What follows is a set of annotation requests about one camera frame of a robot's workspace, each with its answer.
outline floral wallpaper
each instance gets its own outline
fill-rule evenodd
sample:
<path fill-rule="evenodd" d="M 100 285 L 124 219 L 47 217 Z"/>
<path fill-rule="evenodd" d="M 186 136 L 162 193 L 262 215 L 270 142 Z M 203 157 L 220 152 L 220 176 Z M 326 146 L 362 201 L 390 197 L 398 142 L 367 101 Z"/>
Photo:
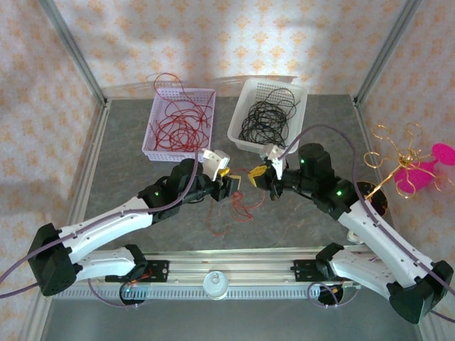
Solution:
<path fill-rule="evenodd" d="M 38 1 L 0 1 L 0 272 L 36 230 L 66 223 L 96 102 Z M 6 293 L 34 282 L 28 265 Z M 0 301 L 0 339 L 17 340 L 35 291 Z"/>
<path fill-rule="evenodd" d="M 100 86 L 294 76 L 355 94 L 405 0 L 56 0 Z M 140 87 L 129 88 L 134 91 Z"/>
<path fill-rule="evenodd" d="M 405 124 L 416 122 L 424 129 L 417 139 L 423 154 L 431 153 L 438 142 L 455 147 L 454 37 L 453 1 L 424 0 L 362 106 L 369 127 L 388 126 L 398 146 L 407 148 Z M 392 155 L 391 144 L 375 138 L 372 142 L 383 156 Z M 386 161 L 382 175 L 395 166 Z M 437 168 L 455 182 L 454 167 Z M 395 228 L 433 260 L 445 259 L 455 268 L 455 191 L 444 194 L 430 187 L 408 200 L 394 185 L 386 191 Z M 448 295 L 436 311 L 455 318 L 455 299 Z M 441 323 L 452 340 L 454 325 Z"/>

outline plastic basket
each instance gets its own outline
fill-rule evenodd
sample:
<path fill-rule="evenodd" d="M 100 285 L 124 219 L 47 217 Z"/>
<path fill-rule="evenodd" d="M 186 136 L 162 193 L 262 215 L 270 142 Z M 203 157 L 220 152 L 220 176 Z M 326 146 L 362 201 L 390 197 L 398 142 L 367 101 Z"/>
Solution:
<path fill-rule="evenodd" d="M 171 162 L 180 162 L 185 158 L 194 158 L 195 153 L 184 152 L 184 151 L 167 151 L 158 147 L 155 149 L 155 138 L 154 138 L 154 129 L 158 122 L 165 118 L 164 110 L 169 104 L 169 100 L 178 101 L 183 99 L 188 99 L 187 96 L 183 93 L 181 88 L 176 87 L 162 87 L 157 89 L 157 92 L 164 97 L 155 96 L 154 103 L 151 106 L 151 113 L 149 118 L 149 123 L 147 124 L 147 130 L 144 137 L 144 142 L 142 144 L 142 152 L 147 155 L 151 161 L 171 161 Z M 213 89 L 195 89 L 195 88 L 185 88 L 185 92 L 188 97 L 191 98 L 196 104 L 208 105 L 210 108 L 207 108 L 207 116 L 209 117 L 209 127 L 203 127 L 203 132 L 209 136 L 208 145 L 204 146 L 207 149 L 210 149 L 210 143 L 212 141 L 212 127 L 213 127 L 213 112 L 215 109 L 215 90 Z M 178 107 L 180 109 L 187 109 L 193 107 L 191 103 L 188 102 L 179 102 Z M 199 162 L 203 162 L 203 154 L 200 153 L 198 157 Z"/>
<path fill-rule="evenodd" d="M 242 122 L 245 117 L 247 117 L 248 111 L 254 103 L 265 100 L 272 90 L 280 88 L 290 90 L 294 95 L 296 102 L 298 102 L 296 106 L 296 114 L 288 122 L 289 132 L 286 139 L 286 145 L 288 146 L 291 144 L 291 142 L 301 132 L 301 128 L 304 124 L 306 97 L 308 96 L 308 92 L 303 87 L 289 83 L 278 82 L 276 80 L 265 80 L 262 78 L 251 78 L 245 82 L 245 85 L 243 85 L 239 101 L 237 102 L 237 106 L 235 107 L 235 111 L 227 131 L 227 137 L 235 143 L 237 148 L 242 149 L 243 151 L 260 153 L 262 150 L 261 144 L 242 141 L 238 138 L 239 133 L 242 130 Z M 269 96 L 267 101 L 271 103 L 278 103 L 283 99 L 292 101 L 292 96 L 287 91 L 275 91 L 271 96 Z M 296 144 L 290 153 L 295 152 L 298 147 L 299 144 Z"/>

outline gray mat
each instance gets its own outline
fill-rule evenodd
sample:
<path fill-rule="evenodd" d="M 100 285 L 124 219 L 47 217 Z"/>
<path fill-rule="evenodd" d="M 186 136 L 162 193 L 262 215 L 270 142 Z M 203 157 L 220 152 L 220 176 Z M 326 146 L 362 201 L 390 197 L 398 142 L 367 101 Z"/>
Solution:
<path fill-rule="evenodd" d="M 213 125 L 212 149 L 220 149 L 231 157 L 229 167 L 253 169 L 262 164 L 254 153 L 240 151 L 227 138 L 229 123 L 237 103 L 236 97 L 218 97 Z M 151 162 L 141 152 L 141 145 L 151 110 L 151 100 L 116 100 L 107 120 L 100 157 L 88 201 L 86 219 L 108 211 L 140 190 L 171 172 L 175 163 Z M 310 95 L 306 105 L 304 127 L 327 123 L 346 132 L 358 150 L 358 176 L 375 182 L 371 168 L 363 164 L 365 142 L 348 95 Z M 318 142 L 330 153 L 337 175 L 350 179 L 352 153 L 347 143 L 326 129 L 310 131 L 301 145 Z M 288 157 L 297 167 L 295 154 Z M 241 192 L 245 204 L 260 201 L 262 193 L 252 187 L 244 175 Z M 252 210 L 251 222 L 232 220 L 231 201 L 214 203 L 211 224 L 216 231 L 230 228 L 222 237 L 208 230 L 210 198 L 198 205 L 186 205 L 178 216 L 153 227 L 123 236 L 105 248 L 137 244 L 142 251 L 185 251 L 202 249 L 250 249 L 267 247 L 316 247 L 331 242 L 350 244 L 347 229 L 320 212 L 312 202 L 294 193 L 285 193 L 277 202 L 266 197 L 264 204 Z"/>
<path fill-rule="evenodd" d="M 422 340 L 415 325 L 368 289 L 327 310 L 307 300 L 158 300 L 128 311 L 97 301 L 53 300 L 44 335 L 42 341 Z"/>

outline tangled wire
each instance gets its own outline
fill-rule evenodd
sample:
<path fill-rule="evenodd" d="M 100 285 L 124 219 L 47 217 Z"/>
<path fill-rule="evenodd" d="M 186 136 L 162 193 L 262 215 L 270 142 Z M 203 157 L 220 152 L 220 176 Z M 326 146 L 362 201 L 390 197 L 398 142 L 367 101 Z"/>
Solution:
<path fill-rule="evenodd" d="M 288 92 L 292 101 L 281 99 L 277 103 L 268 102 L 276 91 Z M 289 135 L 289 120 L 296 114 L 294 94 L 286 88 L 272 90 L 263 101 L 254 103 L 242 122 L 239 139 L 255 144 L 274 144 L 286 148 Z"/>

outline pink heart shape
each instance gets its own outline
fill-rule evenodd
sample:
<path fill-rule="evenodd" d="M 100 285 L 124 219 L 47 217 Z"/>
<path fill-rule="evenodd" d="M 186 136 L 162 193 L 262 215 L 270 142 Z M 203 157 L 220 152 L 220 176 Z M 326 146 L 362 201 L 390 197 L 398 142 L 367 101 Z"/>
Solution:
<path fill-rule="evenodd" d="M 455 166 L 455 149 L 446 144 L 435 144 L 432 148 L 433 156 L 446 166 Z"/>
<path fill-rule="evenodd" d="M 416 168 L 410 167 L 410 169 L 405 169 L 402 168 L 400 169 L 396 174 L 395 174 L 395 183 L 397 183 L 397 186 L 400 190 L 402 190 L 405 193 L 409 194 L 414 194 L 414 192 L 417 192 L 421 190 L 423 187 L 428 186 L 428 184 L 431 183 L 431 181 L 434 179 L 433 176 L 428 174 L 427 172 L 424 172 L 422 169 L 433 173 L 433 168 L 434 165 L 437 163 L 437 161 L 432 161 L 432 162 L 416 162 L 413 163 L 413 165 Z M 406 172 L 409 173 L 408 179 L 406 179 Z"/>

